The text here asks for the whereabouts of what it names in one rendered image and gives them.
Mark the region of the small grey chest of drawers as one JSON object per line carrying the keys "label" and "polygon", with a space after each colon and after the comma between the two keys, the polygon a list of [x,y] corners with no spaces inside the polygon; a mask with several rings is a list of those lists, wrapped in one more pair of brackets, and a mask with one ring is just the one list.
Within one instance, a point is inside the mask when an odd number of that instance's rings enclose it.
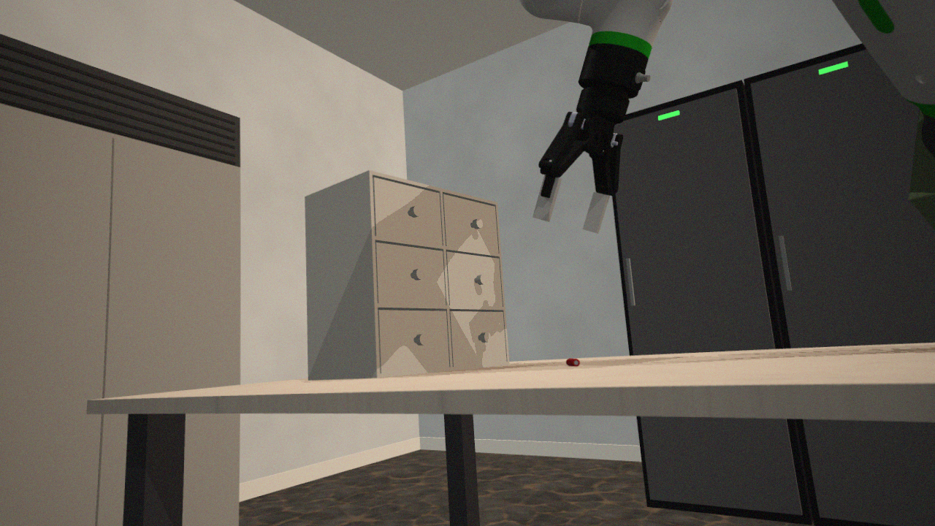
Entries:
{"label": "small grey chest of drawers", "polygon": [[[440,193],[442,245],[375,236],[372,178]],[[446,246],[442,194],[495,206],[499,254]],[[510,365],[497,202],[368,170],[308,194],[305,207],[309,381],[385,378]],[[446,305],[378,303],[376,243],[441,251]],[[503,307],[449,305],[446,252],[500,259]],[[378,310],[446,312],[449,367],[380,373]],[[453,367],[449,312],[503,312],[507,362]]]}

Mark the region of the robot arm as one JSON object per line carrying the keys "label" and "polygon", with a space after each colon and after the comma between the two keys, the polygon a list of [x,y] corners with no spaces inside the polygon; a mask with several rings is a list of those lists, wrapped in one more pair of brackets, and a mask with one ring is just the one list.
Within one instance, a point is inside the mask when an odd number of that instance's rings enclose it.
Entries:
{"label": "robot arm", "polygon": [[[922,140],[935,158],[935,0],[832,0],[903,99],[924,115]],[[540,19],[593,29],[580,86],[634,99],[652,44],[673,0],[519,0]]]}

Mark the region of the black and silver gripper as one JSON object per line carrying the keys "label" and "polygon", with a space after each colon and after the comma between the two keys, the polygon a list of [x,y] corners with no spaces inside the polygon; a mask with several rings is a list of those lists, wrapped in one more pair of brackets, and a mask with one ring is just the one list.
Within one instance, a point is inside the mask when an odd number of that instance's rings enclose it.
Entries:
{"label": "black and silver gripper", "polygon": [[544,177],[533,218],[550,222],[561,176],[582,152],[587,152],[593,159],[597,192],[593,193],[582,229],[599,233],[608,200],[618,192],[622,134],[615,134],[614,126],[625,119],[628,105],[627,96],[618,92],[597,86],[581,90],[577,113],[568,111],[538,164]]}

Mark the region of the tan drawer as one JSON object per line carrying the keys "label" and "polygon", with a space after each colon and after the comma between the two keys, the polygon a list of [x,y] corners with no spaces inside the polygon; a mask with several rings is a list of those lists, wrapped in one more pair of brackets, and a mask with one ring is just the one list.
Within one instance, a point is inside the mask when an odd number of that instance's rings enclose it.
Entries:
{"label": "tan drawer", "polygon": [[442,245],[440,193],[372,178],[375,236]]}
{"label": "tan drawer", "polygon": [[446,312],[378,310],[380,373],[449,367]]}
{"label": "tan drawer", "polygon": [[453,367],[507,362],[503,312],[449,312]]}
{"label": "tan drawer", "polygon": [[442,194],[446,246],[499,254],[495,206]]}
{"label": "tan drawer", "polygon": [[500,259],[446,252],[449,305],[503,307]]}
{"label": "tan drawer", "polygon": [[376,243],[378,303],[446,305],[441,251]]}

